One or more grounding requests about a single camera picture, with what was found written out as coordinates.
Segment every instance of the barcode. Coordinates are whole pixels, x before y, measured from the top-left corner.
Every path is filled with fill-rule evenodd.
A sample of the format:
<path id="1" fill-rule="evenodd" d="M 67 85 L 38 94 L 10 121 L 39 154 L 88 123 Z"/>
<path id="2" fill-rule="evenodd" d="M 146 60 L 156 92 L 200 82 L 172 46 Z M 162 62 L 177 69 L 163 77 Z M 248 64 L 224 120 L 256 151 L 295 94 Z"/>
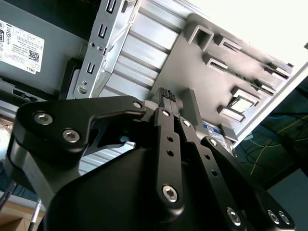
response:
<path id="1" fill-rule="evenodd" d="M 39 54 L 29 50 L 29 59 L 35 62 L 39 62 Z"/>

